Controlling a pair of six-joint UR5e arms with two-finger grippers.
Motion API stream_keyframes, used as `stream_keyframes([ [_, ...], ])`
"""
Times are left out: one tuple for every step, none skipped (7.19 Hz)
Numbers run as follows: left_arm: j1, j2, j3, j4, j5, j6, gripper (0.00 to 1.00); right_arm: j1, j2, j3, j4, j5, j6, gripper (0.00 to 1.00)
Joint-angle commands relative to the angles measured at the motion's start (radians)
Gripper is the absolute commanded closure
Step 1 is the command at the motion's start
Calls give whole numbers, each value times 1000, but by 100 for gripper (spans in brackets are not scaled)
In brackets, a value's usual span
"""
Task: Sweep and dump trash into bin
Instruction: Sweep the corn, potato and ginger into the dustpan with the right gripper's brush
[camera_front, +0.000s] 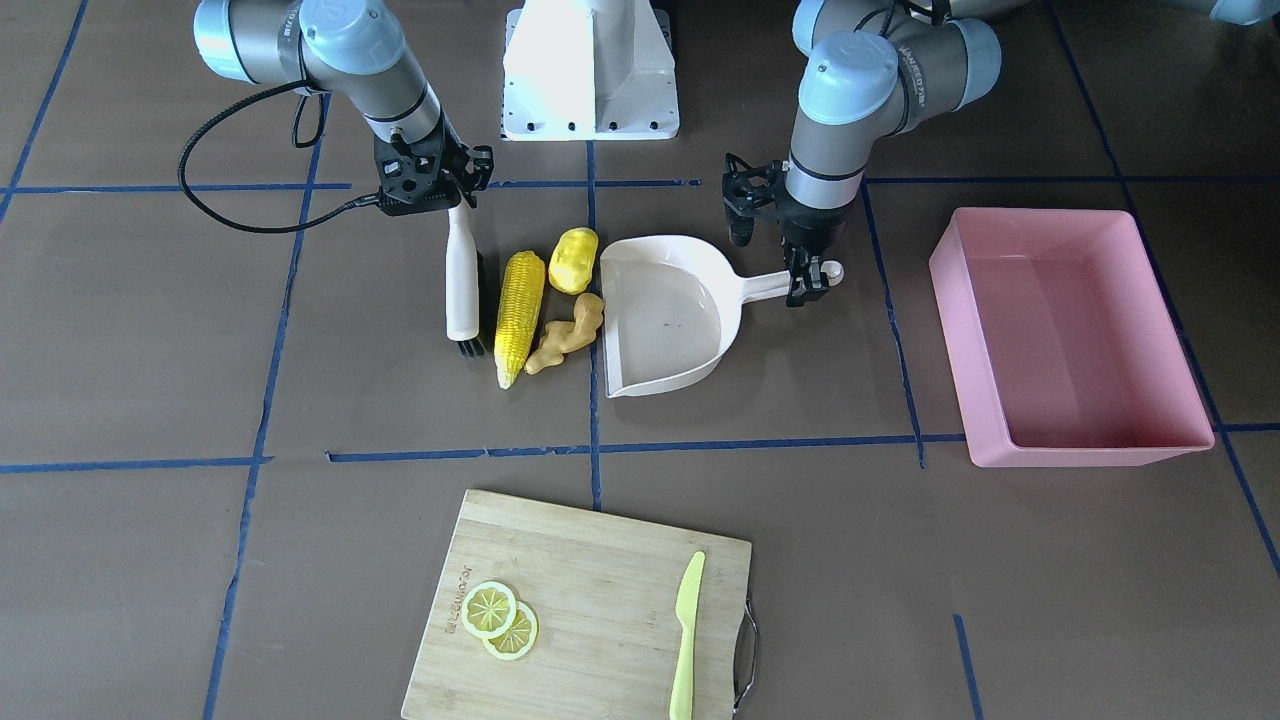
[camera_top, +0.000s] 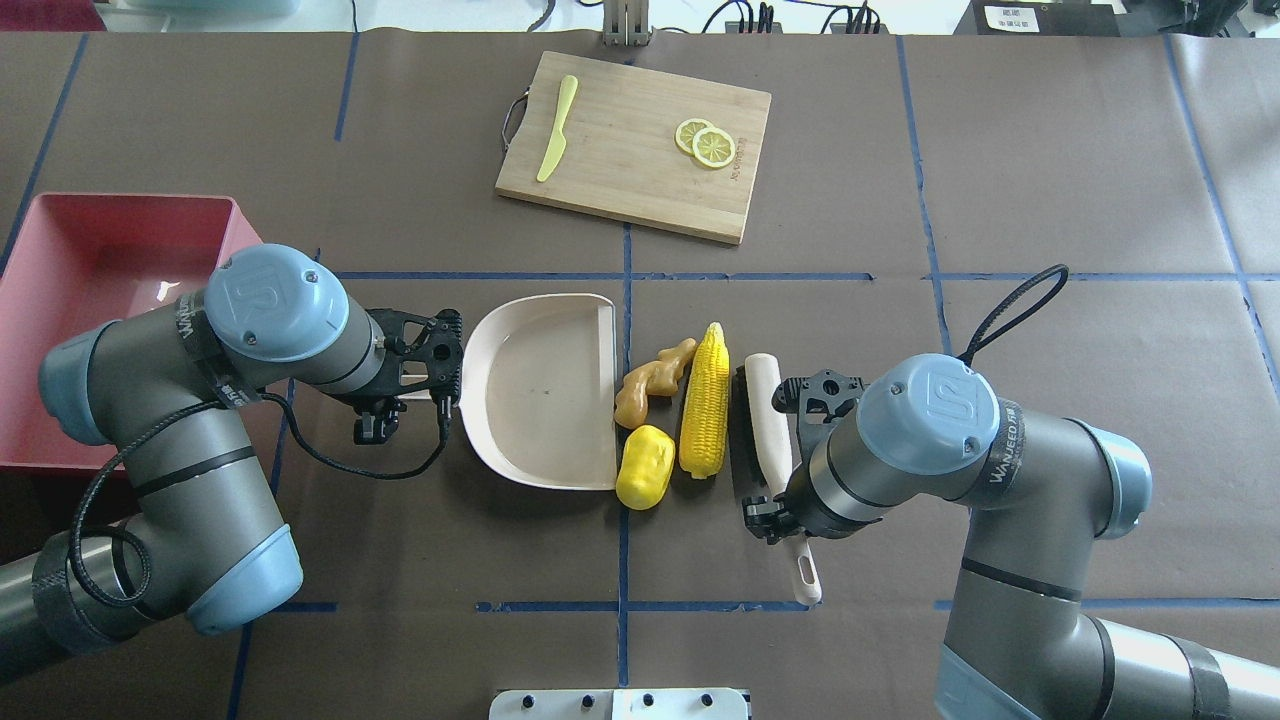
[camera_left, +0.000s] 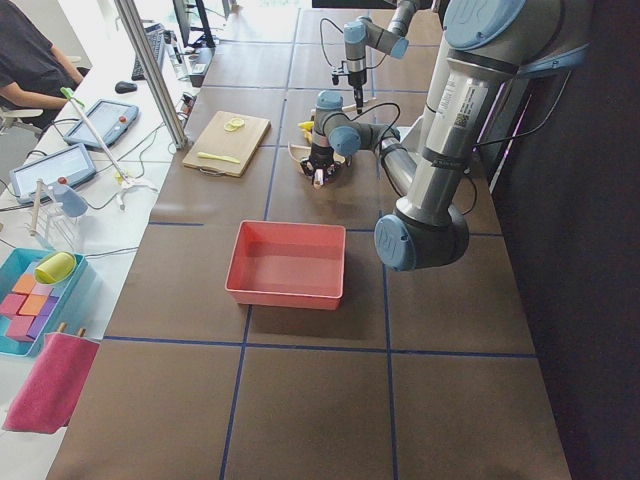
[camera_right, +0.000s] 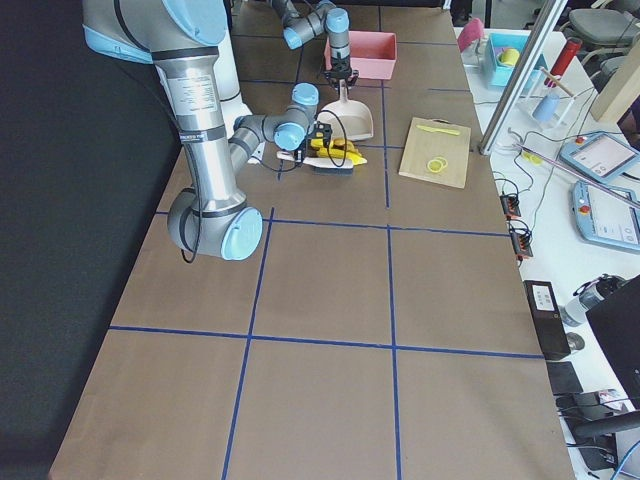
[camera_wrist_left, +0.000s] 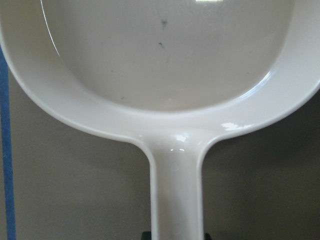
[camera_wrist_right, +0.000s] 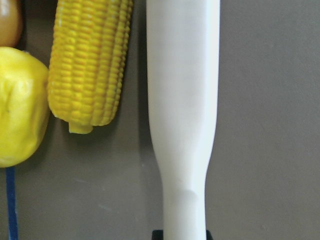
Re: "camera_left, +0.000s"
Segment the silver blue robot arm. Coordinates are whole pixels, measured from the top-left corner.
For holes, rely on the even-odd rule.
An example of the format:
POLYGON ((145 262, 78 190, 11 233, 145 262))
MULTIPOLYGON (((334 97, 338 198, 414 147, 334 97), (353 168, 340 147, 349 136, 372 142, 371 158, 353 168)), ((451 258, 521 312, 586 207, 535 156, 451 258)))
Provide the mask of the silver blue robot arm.
POLYGON ((438 267, 466 251, 453 197, 501 86, 573 69, 585 57, 589 1, 452 1, 423 114, 405 133, 347 116, 333 91, 316 100, 312 144, 300 166, 315 186, 337 157, 376 154, 399 197, 375 227, 381 261, 397 271, 438 267))
POLYGON ((402 59, 408 49, 407 34, 413 17, 421 10, 432 10, 436 1, 401 0, 388 1, 395 7, 394 14, 387 27, 382 27, 367 16, 359 16, 347 22, 340 29, 343 36, 345 58, 339 65, 331 66, 331 79, 334 85, 341 77, 347 79, 353 90, 355 109, 363 112, 364 86, 368 71, 367 50, 373 49, 383 54, 383 58, 402 59))

